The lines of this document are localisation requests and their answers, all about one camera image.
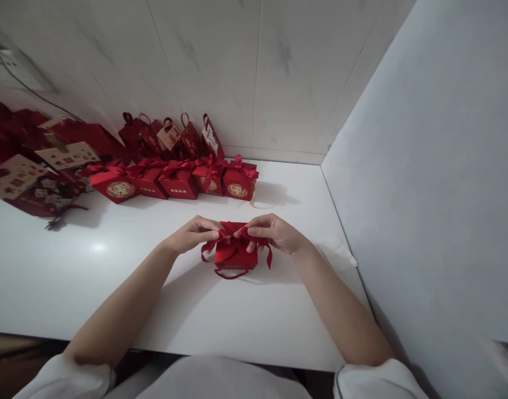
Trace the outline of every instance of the white shirt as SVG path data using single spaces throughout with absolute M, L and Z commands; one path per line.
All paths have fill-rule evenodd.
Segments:
M 311 399 L 296 381 L 216 356 L 184 357 L 155 380 L 139 377 L 108 393 L 115 381 L 108 365 L 79 366 L 58 355 L 14 399 Z M 344 366 L 336 374 L 333 394 L 335 399 L 427 399 L 409 370 L 394 359 L 379 367 Z

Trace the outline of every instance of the white sleeve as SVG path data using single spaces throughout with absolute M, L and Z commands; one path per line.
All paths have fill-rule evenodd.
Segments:
M 428 399 L 402 363 L 387 360 L 379 367 L 344 366 L 335 376 L 335 399 Z
M 77 365 L 57 355 L 13 399 L 100 399 L 114 383 L 108 365 Z

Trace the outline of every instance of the hand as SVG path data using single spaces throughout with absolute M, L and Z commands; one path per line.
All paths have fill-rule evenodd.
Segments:
M 252 237 L 268 238 L 270 245 L 288 255 L 311 244 L 302 233 L 273 213 L 253 218 L 245 227 L 248 227 L 248 234 Z M 239 237 L 239 232 L 235 232 L 233 236 Z M 260 245 L 258 252 L 261 252 L 263 248 L 264 245 Z M 252 252 L 254 249 L 255 243 L 251 241 L 247 252 Z
M 166 247 L 177 255 L 193 249 L 200 243 L 219 238 L 219 222 L 195 216 L 175 233 L 163 240 L 160 247 Z

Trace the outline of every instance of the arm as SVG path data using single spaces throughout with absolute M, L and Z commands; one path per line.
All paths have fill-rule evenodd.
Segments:
M 298 230 L 274 214 L 254 218 L 246 226 L 251 236 L 269 238 L 271 245 L 291 255 L 322 322 L 347 363 L 378 366 L 394 357 L 372 315 Z M 251 242 L 247 251 L 254 249 L 255 243 Z
M 162 241 L 93 313 L 64 351 L 78 364 L 115 368 L 145 324 L 176 258 L 219 237 L 222 226 L 196 216 Z

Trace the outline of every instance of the person's left hand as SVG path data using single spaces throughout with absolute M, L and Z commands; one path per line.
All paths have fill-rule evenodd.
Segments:
M 177 255 L 193 249 L 200 243 L 219 238 L 219 230 L 224 228 L 219 222 L 195 216 L 160 244 Z

